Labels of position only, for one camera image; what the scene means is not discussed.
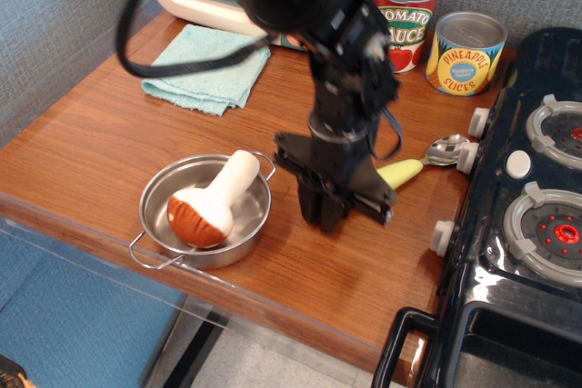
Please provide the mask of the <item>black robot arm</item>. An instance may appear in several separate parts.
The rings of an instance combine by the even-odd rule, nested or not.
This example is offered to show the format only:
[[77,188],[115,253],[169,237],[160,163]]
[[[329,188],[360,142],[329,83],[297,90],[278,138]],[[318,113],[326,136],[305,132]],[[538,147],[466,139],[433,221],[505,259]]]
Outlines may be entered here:
[[389,60],[386,19],[372,0],[238,0],[271,35],[308,51],[315,100],[309,135],[275,135],[276,161],[298,182],[301,214],[325,233],[351,210],[386,224],[396,200],[374,162],[382,122],[398,82]]

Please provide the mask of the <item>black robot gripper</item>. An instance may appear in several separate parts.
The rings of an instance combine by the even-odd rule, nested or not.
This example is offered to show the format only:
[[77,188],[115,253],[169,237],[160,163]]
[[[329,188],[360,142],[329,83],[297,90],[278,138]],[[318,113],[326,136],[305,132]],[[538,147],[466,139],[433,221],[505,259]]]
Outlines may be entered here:
[[396,193],[374,165],[382,119],[396,128],[391,113],[375,115],[352,131],[336,130],[311,114],[310,136],[275,134],[275,159],[296,175],[302,217],[308,224],[320,222],[324,234],[333,233],[351,210],[382,225],[391,220]]

